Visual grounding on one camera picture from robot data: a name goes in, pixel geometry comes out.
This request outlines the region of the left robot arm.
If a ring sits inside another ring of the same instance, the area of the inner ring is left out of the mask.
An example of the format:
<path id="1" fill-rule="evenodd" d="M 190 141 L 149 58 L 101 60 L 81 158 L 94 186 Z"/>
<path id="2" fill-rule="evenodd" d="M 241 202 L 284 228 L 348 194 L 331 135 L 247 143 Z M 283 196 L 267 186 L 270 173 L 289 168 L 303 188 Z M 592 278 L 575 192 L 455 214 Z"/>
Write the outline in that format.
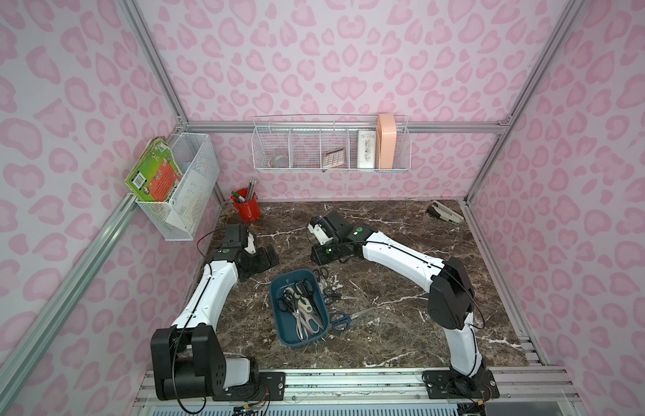
<path id="1" fill-rule="evenodd" d="M 227 225 L 219 248 L 205 256 L 202 277 L 182 313 L 150 340 L 159 400 L 221 399 L 234 388 L 257 388 L 258 366 L 225 357 L 216 329 L 231 289 L 279 265 L 272 245 L 260 247 L 245 225 Z"/>

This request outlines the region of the pink handled scissors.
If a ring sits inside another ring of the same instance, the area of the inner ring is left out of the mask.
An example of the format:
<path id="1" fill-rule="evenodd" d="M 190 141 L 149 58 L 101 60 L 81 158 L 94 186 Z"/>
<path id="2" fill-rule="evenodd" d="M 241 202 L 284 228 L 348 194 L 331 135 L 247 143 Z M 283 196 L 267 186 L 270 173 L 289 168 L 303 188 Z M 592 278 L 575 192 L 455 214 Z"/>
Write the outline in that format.
<path id="1" fill-rule="evenodd" d="M 321 330 L 317 319 L 307 312 L 298 312 L 298 338 L 301 341 L 306 341 Z"/>

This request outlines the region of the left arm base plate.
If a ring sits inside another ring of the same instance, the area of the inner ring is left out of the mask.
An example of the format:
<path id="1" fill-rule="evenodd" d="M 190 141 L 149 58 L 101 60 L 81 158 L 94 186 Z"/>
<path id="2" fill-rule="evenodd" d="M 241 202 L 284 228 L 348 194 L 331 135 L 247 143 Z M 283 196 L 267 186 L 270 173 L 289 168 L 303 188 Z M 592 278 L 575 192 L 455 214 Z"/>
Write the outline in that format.
<path id="1" fill-rule="evenodd" d="M 262 400 L 282 401 L 286 387 L 285 372 L 260 372 L 258 378 L 251 377 L 242 386 L 227 388 L 220 396 L 213 397 L 214 401 L 254 402 Z"/>

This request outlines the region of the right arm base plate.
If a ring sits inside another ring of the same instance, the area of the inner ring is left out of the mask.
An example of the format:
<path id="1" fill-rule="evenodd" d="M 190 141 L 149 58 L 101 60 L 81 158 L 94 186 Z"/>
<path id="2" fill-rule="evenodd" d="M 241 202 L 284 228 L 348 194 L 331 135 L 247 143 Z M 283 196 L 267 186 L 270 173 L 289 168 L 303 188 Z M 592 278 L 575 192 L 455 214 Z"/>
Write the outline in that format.
<path id="1" fill-rule="evenodd" d="M 429 399 L 498 399 L 501 393 L 492 371 L 481 367 L 474 376 L 466 376 L 453 369 L 428 370 L 422 374 Z"/>

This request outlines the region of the beige kitchen scissors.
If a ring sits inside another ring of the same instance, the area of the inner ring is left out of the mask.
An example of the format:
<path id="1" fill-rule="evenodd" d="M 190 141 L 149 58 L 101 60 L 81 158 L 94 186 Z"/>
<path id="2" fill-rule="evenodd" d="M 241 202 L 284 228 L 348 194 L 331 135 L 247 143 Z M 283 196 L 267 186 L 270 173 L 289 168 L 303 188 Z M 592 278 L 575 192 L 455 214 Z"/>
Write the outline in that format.
<path id="1" fill-rule="evenodd" d="M 294 296 L 298 300 L 298 311 L 299 312 L 307 312 L 308 314 L 311 314 L 314 317 L 314 315 L 309 310 L 310 305 L 308 305 L 306 303 L 306 299 L 303 298 L 302 296 L 300 296 L 299 294 L 295 293 L 295 292 L 294 292 Z M 321 330 L 322 330 L 323 329 L 322 321 L 319 321 L 319 320 L 317 320 L 317 321 L 318 321 L 319 325 L 321 326 Z"/>

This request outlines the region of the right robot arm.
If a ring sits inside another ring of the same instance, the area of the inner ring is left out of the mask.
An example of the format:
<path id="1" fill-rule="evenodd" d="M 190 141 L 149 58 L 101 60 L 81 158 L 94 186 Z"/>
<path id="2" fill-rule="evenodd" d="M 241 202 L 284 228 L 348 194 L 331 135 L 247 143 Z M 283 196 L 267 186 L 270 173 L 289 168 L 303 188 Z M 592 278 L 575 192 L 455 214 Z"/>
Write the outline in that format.
<path id="1" fill-rule="evenodd" d="M 428 315 L 445 332 L 450 380 L 467 388 L 478 386 L 486 372 L 474 322 L 478 306 L 460 259 L 423 254 L 370 225 L 352 225 L 337 211 L 312 218 L 308 231 L 317 241 L 310 256 L 317 265 L 353 256 L 382 265 L 421 287 L 428 294 Z"/>

